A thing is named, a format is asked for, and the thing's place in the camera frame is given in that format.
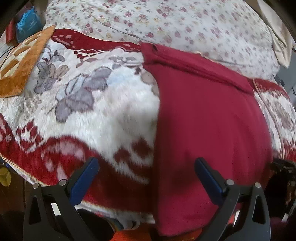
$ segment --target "maroon fabric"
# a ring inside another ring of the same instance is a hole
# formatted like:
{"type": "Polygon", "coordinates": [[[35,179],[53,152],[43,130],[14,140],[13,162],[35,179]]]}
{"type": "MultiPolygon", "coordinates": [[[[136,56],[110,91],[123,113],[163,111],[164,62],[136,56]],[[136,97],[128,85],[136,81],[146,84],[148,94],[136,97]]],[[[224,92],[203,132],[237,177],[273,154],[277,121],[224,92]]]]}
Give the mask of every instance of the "maroon fabric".
{"type": "Polygon", "coordinates": [[[197,157],[238,184],[265,184],[271,138],[246,77],[161,45],[141,51],[160,91],[154,217],[159,233],[172,236],[205,226],[217,208],[195,175],[197,157]]]}

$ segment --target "beige cloth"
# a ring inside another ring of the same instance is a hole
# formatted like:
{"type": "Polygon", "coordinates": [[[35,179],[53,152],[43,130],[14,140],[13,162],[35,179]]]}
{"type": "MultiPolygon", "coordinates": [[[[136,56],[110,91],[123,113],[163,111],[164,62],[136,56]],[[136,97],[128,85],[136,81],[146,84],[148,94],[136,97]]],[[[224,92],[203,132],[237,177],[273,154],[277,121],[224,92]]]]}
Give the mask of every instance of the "beige cloth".
{"type": "Polygon", "coordinates": [[[276,12],[263,0],[245,0],[268,26],[273,49],[280,65],[288,68],[291,61],[293,38],[276,12]]]}

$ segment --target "blue plastic bag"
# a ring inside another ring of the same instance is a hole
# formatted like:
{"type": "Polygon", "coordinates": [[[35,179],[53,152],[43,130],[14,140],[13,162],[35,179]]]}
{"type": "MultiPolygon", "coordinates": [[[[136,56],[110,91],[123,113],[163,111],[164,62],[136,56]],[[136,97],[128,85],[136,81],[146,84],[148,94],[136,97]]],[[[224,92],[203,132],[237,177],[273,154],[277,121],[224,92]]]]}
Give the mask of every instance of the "blue plastic bag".
{"type": "Polygon", "coordinates": [[[17,41],[21,43],[31,35],[41,31],[43,28],[35,8],[28,10],[23,14],[22,19],[17,23],[17,41]]]}

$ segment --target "silver screw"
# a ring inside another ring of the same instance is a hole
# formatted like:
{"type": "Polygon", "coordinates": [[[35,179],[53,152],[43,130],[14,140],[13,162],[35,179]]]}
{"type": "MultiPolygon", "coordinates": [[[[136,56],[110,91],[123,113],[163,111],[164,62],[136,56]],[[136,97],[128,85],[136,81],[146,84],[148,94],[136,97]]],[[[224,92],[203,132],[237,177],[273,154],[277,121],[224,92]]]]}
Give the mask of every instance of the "silver screw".
{"type": "Polygon", "coordinates": [[[260,188],[260,187],[261,187],[261,184],[260,184],[260,183],[255,183],[254,185],[255,185],[255,187],[257,187],[257,188],[260,188]]]}
{"type": "Polygon", "coordinates": [[[36,188],[38,188],[39,187],[39,183],[34,183],[33,184],[33,189],[36,189],[36,188]]]}
{"type": "Polygon", "coordinates": [[[67,180],[66,179],[62,179],[62,180],[59,181],[59,185],[60,186],[65,186],[66,183],[67,183],[67,180]]]}
{"type": "Polygon", "coordinates": [[[229,186],[234,185],[234,181],[231,180],[231,179],[228,179],[228,180],[226,181],[226,183],[227,183],[229,186]]]}

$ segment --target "red cloth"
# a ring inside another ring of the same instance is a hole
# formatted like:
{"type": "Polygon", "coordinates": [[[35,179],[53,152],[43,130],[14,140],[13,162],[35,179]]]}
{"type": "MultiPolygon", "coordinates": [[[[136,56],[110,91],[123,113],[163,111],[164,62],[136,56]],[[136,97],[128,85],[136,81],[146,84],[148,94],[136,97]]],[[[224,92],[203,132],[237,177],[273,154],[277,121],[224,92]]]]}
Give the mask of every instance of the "red cloth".
{"type": "Polygon", "coordinates": [[[160,234],[205,226],[214,206],[194,172],[204,157],[225,179],[266,184],[271,138],[246,77],[200,55],[142,44],[160,91],[154,218],[160,234]]]}

